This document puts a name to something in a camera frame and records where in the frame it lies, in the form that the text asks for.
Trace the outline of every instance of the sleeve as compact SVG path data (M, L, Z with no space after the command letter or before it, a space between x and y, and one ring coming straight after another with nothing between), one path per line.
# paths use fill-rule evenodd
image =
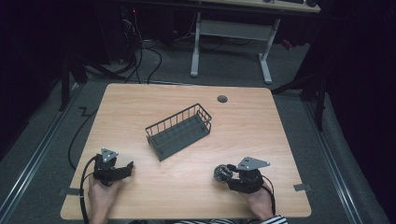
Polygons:
M270 219L265 220L261 224L288 224L288 221L285 217L282 216L274 216Z

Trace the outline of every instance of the hand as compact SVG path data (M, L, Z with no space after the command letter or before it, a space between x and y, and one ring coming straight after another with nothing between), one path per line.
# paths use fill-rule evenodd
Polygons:
M90 224L106 223L107 215L116 199L121 181L116 181L111 187L102 185L100 180L90 175L91 219Z
M247 204L253 214L260 220L264 221L274 216L272 212L271 195L265 189L259 189L251 194L239 194L247 201Z

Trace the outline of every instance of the metal basket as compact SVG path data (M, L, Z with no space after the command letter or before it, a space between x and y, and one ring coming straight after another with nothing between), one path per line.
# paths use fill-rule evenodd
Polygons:
M160 161L210 134L212 117L200 104L192 105L175 115L146 128L148 142Z

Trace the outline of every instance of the gray floor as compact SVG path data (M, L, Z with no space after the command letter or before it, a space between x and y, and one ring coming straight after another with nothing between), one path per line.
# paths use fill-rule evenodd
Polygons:
M222 45L216 50L207 44L201 51L200 75L190 77L191 52L190 42L180 42L172 48L157 45L154 49L162 55L162 63L152 76L152 83L173 82L193 85L263 87L274 89L291 81L303 59L308 45L285 49L274 45L268 58L268 64L274 83L264 84L260 65L256 54L234 50L235 45ZM246 45L244 48L255 49L258 43ZM160 58L149 49L143 50L143 61L139 68L142 82L158 65ZM109 67L117 69L120 65ZM106 77L90 77L84 87L77 88L75 101L70 105L58 131L45 145L45 157L37 170L32 171L33 178L26 183L26 189L17 198L15 207L10 207L7 223L82 223L82 221L63 220L60 211L64 202L62 189L68 188L74 171L67 161L67 150L78 127L86 117L80 107L87 107L87 114L94 111L100 104L108 83L116 82ZM133 76L131 83L136 83ZM311 204L312 215L305 218L289 218L289 223L389 223L381 207L375 200L368 184L361 174L359 166L351 156L347 143L338 126L329 98L323 117L324 132L319 133L312 124L309 113L311 103L303 103L298 91L288 91L275 95L276 106L290 142L290 148L296 160L301 178L311 186L306 194ZM4 202L13 186L32 156L35 155L46 131L51 123L59 118L61 88L57 85L49 99L40 106L30 119L28 127L18 142L1 161L0 201ZM94 119L90 119L82 128L72 147L72 161L78 163L79 155L84 148ZM330 149L336 161L336 168L342 174L347 186L347 197L356 206L358 220L351 219L346 210L348 207L340 199L343 196L337 186L328 163L328 155L323 146ZM112 220L110 223L128 223L128 220Z

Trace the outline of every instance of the desk surface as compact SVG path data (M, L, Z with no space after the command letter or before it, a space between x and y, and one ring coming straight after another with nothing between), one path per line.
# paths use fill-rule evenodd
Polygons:
M207 3L218 3L218 4L230 4L238 5L244 7L265 7L271 9L282 9L288 11L298 11L298 12L320 12L320 7L309 7L306 2L303 4L283 2L275 0L275 2L265 3L263 0L201 0Z
M219 95L228 102L220 103ZM159 162L146 127L196 103L212 116L210 135ZM311 213L305 192L294 190L302 181L268 89L110 84L71 188L79 187L85 164L102 147L120 153L116 167L135 164L132 177L123 180L110 218L253 217L237 192L213 178L216 166L237 164L245 156L271 162L260 170L274 184L279 214ZM82 219L78 196L66 196L61 216Z

